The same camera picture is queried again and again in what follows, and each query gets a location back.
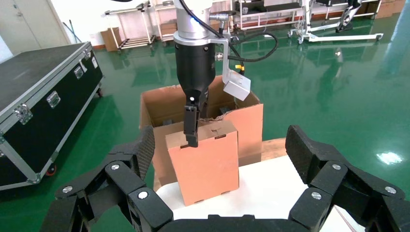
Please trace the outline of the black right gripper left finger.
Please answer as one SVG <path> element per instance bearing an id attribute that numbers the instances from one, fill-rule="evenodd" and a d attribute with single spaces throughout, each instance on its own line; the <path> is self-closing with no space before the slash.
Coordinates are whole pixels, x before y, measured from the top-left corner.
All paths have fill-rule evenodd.
<path id="1" fill-rule="evenodd" d="M 97 167 L 59 187 L 40 230 L 88 232 L 117 206 L 135 231 L 159 231 L 174 217 L 145 182 L 154 151 L 152 126 L 144 127 L 135 141 L 113 147 Z"/>

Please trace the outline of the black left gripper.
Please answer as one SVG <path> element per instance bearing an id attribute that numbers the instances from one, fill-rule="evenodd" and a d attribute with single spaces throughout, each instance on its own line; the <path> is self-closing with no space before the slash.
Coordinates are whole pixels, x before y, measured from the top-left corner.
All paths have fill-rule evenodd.
<path id="1" fill-rule="evenodd" d="M 216 76 L 215 45 L 188 46 L 176 43 L 175 55 L 177 78 L 188 104 L 184 107 L 184 134 L 190 147 L 198 147 L 198 118 L 208 118 L 208 104 L 204 102 Z"/>

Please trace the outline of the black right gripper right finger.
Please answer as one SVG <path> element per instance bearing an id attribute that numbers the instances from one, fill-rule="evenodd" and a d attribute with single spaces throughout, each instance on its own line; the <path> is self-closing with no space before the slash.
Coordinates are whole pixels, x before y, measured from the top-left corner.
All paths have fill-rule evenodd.
<path id="1" fill-rule="evenodd" d="M 338 206 L 367 232 L 409 231 L 410 203 L 399 187 L 353 166 L 334 146 L 310 139 L 298 125 L 288 127 L 285 148 L 307 185 L 289 220 L 317 232 Z"/>

